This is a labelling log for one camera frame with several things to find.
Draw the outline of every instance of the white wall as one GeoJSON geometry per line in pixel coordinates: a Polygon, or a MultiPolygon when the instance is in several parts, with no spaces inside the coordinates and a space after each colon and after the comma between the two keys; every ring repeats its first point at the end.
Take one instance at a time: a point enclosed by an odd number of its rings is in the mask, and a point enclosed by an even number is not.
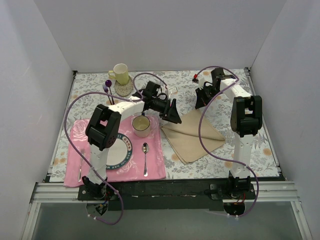
{"type": "Polygon", "coordinates": [[[0,239],[21,236],[50,164],[72,71],[32,0],[0,0],[0,239]]]}
{"type": "Polygon", "coordinates": [[[252,66],[281,169],[320,239],[320,2],[288,0],[252,66]]]}
{"type": "Polygon", "coordinates": [[[72,70],[251,66],[286,0],[34,0],[72,70]]]}

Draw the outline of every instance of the pink placemat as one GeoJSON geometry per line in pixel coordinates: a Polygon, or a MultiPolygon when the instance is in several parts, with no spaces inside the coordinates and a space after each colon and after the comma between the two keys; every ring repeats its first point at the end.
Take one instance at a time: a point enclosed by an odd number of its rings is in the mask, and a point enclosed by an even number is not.
{"type": "MultiPolygon", "coordinates": [[[[151,122],[151,131],[149,136],[140,138],[135,135],[132,127],[132,121],[135,117],[130,116],[123,120],[120,123],[118,131],[126,135],[132,143],[131,159],[118,169],[106,170],[108,182],[158,180],[166,177],[158,118],[152,115],[147,116],[151,122]],[[144,176],[145,154],[142,152],[143,143],[148,143],[149,145],[149,152],[147,153],[147,177],[144,176]]],[[[70,138],[79,151],[80,149],[85,150],[85,157],[90,161],[90,145],[85,133],[88,123],[89,119],[76,120],[71,129],[70,138]]],[[[83,185],[82,180],[78,182],[80,164],[81,157],[69,144],[64,186],[78,187],[83,185]]],[[[81,176],[86,176],[89,173],[89,169],[88,164],[83,161],[81,176]]]]}

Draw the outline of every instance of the tan towel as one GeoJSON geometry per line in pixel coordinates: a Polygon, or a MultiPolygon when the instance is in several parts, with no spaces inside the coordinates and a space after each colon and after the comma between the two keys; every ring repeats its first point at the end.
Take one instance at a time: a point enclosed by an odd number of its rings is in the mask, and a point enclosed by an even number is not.
{"type": "MultiPolygon", "coordinates": [[[[198,127],[201,114],[199,109],[192,110],[181,117],[182,124],[169,122],[161,128],[174,152],[184,164],[192,163],[207,155],[199,141],[198,127]]],[[[210,152],[225,143],[224,136],[205,117],[201,125],[201,137],[210,152]]]]}

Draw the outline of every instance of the cup rim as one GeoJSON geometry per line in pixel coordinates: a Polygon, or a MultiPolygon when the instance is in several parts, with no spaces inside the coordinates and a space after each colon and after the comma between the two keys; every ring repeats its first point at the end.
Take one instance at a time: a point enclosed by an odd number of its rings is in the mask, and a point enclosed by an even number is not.
{"type": "Polygon", "coordinates": [[[116,74],[124,74],[126,71],[128,71],[128,66],[124,63],[118,63],[117,65],[115,65],[113,67],[113,72],[116,73],[116,74]],[[125,67],[125,70],[123,71],[116,71],[116,68],[119,68],[119,67],[122,67],[124,66],[125,67]]]}
{"type": "Polygon", "coordinates": [[[132,121],[132,127],[133,127],[135,130],[139,131],[139,132],[145,131],[145,130],[147,130],[147,129],[150,127],[150,119],[149,119],[147,116],[145,116],[145,115],[136,116],[136,117],[133,119],[133,121],[132,121]],[[145,129],[143,129],[143,130],[138,130],[138,129],[136,129],[135,126],[134,126],[134,121],[135,121],[135,119],[136,119],[136,118],[139,118],[139,117],[145,117],[146,119],[148,119],[148,122],[149,122],[149,125],[148,125],[145,129]]]}

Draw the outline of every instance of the beige cup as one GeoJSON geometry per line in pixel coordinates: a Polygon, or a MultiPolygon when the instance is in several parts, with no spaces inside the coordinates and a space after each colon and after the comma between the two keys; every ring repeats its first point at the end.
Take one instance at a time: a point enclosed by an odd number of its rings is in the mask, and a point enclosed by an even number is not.
{"type": "Polygon", "coordinates": [[[135,119],[133,119],[132,126],[134,134],[139,138],[145,138],[150,134],[150,120],[144,115],[137,116],[135,119]]]}
{"type": "Polygon", "coordinates": [[[108,74],[109,78],[117,80],[117,82],[121,85],[125,85],[129,81],[128,66],[124,63],[115,65],[113,71],[110,70],[108,74]]]}

